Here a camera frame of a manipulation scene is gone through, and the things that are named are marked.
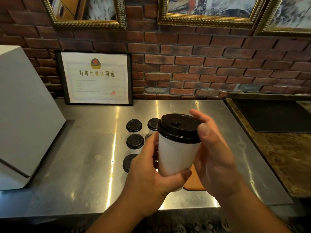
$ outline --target brick wall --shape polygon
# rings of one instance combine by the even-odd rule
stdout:
[[[54,31],[40,0],[0,0],[0,44],[21,45],[54,97],[54,49],[132,53],[134,98],[223,98],[228,91],[311,94],[308,39],[158,26],[157,0],[126,0],[127,32]]]

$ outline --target framed certificate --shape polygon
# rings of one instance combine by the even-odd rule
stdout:
[[[133,105],[130,54],[55,54],[66,104]]]

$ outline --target ornate gilded frame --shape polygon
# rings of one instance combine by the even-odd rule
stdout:
[[[91,21],[91,20],[57,20],[48,0],[41,0],[49,20],[55,30],[105,30],[126,31],[126,17],[124,0],[114,0],[117,20]]]
[[[287,36],[287,37],[310,37],[311,28],[280,28],[269,26],[272,18],[278,10],[282,0],[270,0],[268,7],[261,18],[259,25],[255,31],[255,35],[259,36]]]
[[[252,29],[266,0],[257,0],[249,19],[203,15],[168,14],[169,0],[159,0],[158,24]]]

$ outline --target hand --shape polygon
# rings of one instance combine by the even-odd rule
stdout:
[[[191,176],[190,170],[184,170],[173,176],[162,177],[154,168],[158,159],[158,132],[152,134],[145,142],[142,152],[136,156],[130,166],[123,191],[119,198],[132,204],[134,212],[141,218],[155,213],[165,197],[181,188]]]
[[[212,118],[194,109],[190,113],[203,122],[197,129],[201,146],[194,160],[196,172],[206,191],[223,200],[234,194],[242,181],[233,154]]]

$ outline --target stainless steel counter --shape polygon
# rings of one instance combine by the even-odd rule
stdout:
[[[150,118],[167,113],[210,115],[232,149],[239,171],[266,205],[291,204],[274,176],[223,101],[136,100],[134,106],[66,105],[56,100],[67,119],[37,173],[23,189],[0,192],[0,218],[101,213],[122,191],[127,173],[122,161],[130,119],[139,119],[145,137]],[[170,193],[161,210],[214,208],[205,191]]]

